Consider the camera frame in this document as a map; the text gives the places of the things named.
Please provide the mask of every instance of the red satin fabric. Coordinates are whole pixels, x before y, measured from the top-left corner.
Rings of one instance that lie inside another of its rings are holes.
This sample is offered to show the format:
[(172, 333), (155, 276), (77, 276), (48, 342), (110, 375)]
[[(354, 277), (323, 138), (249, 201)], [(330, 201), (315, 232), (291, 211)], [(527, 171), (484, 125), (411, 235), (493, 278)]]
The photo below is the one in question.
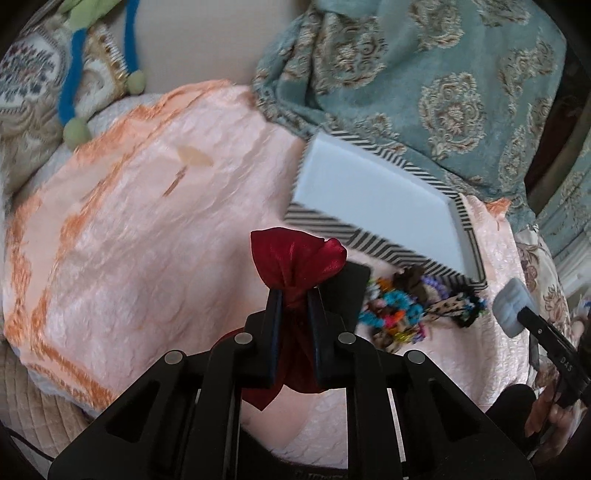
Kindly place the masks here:
[(325, 241), (287, 228), (252, 232), (251, 245), (252, 258), (265, 285), (284, 292), (277, 381), (269, 390), (246, 388), (242, 391), (244, 400), (263, 410), (283, 385), (300, 393), (321, 392), (313, 374), (306, 291), (341, 271), (347, 260), (347, 250), (337, 239)]

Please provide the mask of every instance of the pile of hair ties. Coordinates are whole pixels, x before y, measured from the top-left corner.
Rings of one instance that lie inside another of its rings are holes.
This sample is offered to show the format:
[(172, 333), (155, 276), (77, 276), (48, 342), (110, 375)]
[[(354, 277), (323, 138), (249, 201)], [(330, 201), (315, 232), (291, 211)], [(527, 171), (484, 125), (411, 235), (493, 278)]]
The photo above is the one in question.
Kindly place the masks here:
[(450, 289), (424, 275), (422, 267), (410, 267), (369, 282), (359, 321), (374, 328), (377, 348), (394, 353), (405, 343), (424, 340), (429, 322), (451, 317), (467, 328), (485, 310), (485, 301), (470, 288)]

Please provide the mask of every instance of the blue strap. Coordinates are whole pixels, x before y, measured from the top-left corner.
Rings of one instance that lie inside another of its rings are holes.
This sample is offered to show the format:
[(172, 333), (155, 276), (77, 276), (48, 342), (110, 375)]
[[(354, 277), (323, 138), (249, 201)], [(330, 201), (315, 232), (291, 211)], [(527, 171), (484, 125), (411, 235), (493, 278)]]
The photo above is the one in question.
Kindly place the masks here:
[(135, 51), (135, 14), (138, 11), (139, 0), (128, 0), (125, 11), (124, 51), (125, 61), (129, 73), (138, 70), (138, 55)]
[(80, 81), (82, 80), (82, 57), (85, 39), (85, 28), (76, 30), (72, 35), (72, 63), (70, 64), (68, 75), (64, 80), (64, 85), (61, 87), (60, 100), (57, 104), (57, 115), (62, 125), (67, 124), (76, 116), (74, 100), (78, 85), (80, 85)]

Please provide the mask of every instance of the beige wall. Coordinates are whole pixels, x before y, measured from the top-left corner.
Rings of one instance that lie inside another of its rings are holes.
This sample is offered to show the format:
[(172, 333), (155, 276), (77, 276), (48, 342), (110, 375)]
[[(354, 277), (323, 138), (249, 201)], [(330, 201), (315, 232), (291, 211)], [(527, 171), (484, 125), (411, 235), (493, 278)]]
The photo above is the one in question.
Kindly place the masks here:
[[(141, 0), (136, 36), (147, 93), (186, 83), (248, 83), (264, 48), (307, 6), (307, 0)], [(124, 12), (112, 21), (123, 42)]]

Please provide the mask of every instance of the green plush toy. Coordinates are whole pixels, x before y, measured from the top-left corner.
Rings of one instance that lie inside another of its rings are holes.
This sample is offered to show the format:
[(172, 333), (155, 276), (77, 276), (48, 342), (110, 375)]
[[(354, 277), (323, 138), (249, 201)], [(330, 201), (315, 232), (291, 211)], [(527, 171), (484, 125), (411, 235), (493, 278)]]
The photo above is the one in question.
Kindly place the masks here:
[[(69, 24), (73, 30), (72, 35), (72, 63), (61, 90), (60, 100), (57, 105), (57, 114), (64, 125), (64, 142), (74, 150), (79, 145), (88, 142), (92, 135), (86, 122), (76, 118), (74, 99), (78, 85), (82, 79), (83, 48), (86, 32), (91, 25), (109, 13), (122, 0), (65, 0), (58, 12), (70, 13)], [(130, 94), (139, 95), (146, 86), (145, 74), (138, 68), (138, 59), (135, 51), (135, 14), (138, 10), (139, 0), (128, 0), (125, 15), (124, 54), (125, 61), (130, 72), (126, 86)]]

